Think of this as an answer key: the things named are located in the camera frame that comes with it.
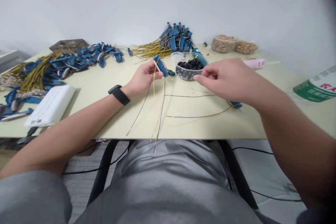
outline left hand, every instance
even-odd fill
[[[153,73],[155,70],[155,62],[151,60],[145,64],[139,66],[136,70],[133,78],[130,82],[121,88],[121,91],[129,98],[132,99],[134,96],[141,94],[148,90],[149,86],[153,82]],[[156,68],[155,70],[155,80],[162,79],[163,73]]]

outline white power bank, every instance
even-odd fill
[[[29,128],[45,127],[58,123],[74,95],[75,90],[76,89],[70,85],[51,88],[24,123],[24,126]]]

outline green connector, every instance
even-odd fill
[[[174,75],[175,75],[175,72],[173,72],[172,70],[167,69],[167,71],[168,71],[168,74],[169,74],[170,76],[174,76]]]

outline pink hot glue gun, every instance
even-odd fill
[[[274,65],[274,64],[279,64],[280,61],[271,61],[268,62],[265,59],[251,59],[248,61],[243,61],[245,65],[248,67],[252,68],[253,70],[260,70],[263,69],[266,65]]]

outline person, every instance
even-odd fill
[[[154,68],[154,61],[141,65],[120,90],[129,99],[147,91]],[[162,77],[155,72],[155,79]],[[334,185],[335,140],[238,58],[211,63],[194,79],[260,113],[276,160],[308,207],[301,219],[312,221],[312,211],[323,216]],[[0,172],[1,223],[67,223],[72,206],[60,175],[122,107],[107,95],[22,148]],[[155,154],[153,149],[153,141],[137,140],[118,162],[111,185],[76,223],[261,223],[227,188],[223,167],[202,141],[158,140]]]

